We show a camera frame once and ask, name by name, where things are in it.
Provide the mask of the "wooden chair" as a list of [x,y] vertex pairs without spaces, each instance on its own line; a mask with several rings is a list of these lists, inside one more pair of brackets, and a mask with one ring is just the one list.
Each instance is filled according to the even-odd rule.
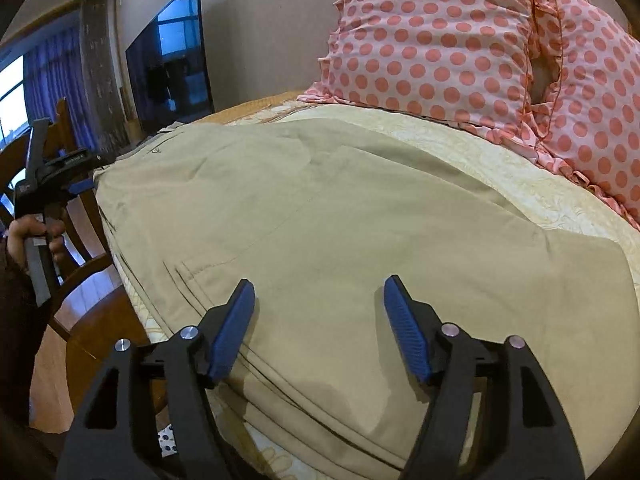
[[[75,140],[66,99],[60,99],[56,104],[55,122],[50,124],[44,147],[46,159],[80,148]],[[12,141],[1,152],[2,190],[20,170],[26,174],[29,133]],[[114,284],[111,280],[115,263],[107,248],[93,189],[80,193],[65,206],[47,209],[47,214],[47,223],[53,220],[64,222],[70,246],[63,249],[64,259],[54,262],[60,287],[46,304],[38,308],[43,310],[50,329],[65,341],[70,405],[78,410],[110,352],[107,345],[119,337],[143,344],[148,337],[134,313],[124,285]],[[13,214],[1,211],[3,221],[12,218],[17,218],[15,211]]]

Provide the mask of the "blue window curtain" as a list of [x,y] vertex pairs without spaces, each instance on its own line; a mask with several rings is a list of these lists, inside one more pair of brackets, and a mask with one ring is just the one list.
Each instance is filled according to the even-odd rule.
[[23,84],[30,122],[41,118],[55,122],[56,104],[66,99],[77,144],[98,149],[82,76],[78,26],[57,32],[23,55]]

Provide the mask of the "right pink polka-dot pillow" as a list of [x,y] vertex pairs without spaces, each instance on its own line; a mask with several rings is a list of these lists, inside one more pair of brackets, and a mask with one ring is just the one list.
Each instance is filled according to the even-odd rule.
[[533,23],[556,70],[532,107],[537,166],[638,226],[638,40],[589,0],[533,0]]

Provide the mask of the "pink polka-dot pillow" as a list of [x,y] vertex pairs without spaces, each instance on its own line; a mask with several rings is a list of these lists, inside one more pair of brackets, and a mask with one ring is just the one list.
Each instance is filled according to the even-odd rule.
[[638,40],[589,0],[533,0],[533,23],[556,70],[532,107],[537,166],[638,226]]
[[300,97],[407,113],[495,144],[536,144],[533,0],[336,0],[320,78]]

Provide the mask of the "left pink polka-dot pillow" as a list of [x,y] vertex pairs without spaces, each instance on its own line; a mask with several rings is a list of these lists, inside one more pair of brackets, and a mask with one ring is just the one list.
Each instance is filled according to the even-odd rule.
[[533,0],[336,0],[320,78],[300,97],[407,113],[495,144],[536,144]]

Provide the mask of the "black wall television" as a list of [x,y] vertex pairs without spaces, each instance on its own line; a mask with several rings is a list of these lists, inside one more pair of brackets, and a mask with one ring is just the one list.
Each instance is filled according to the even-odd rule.
[[126,61],[144,133],[213,113],[201,0],[170,0],[126,49]]

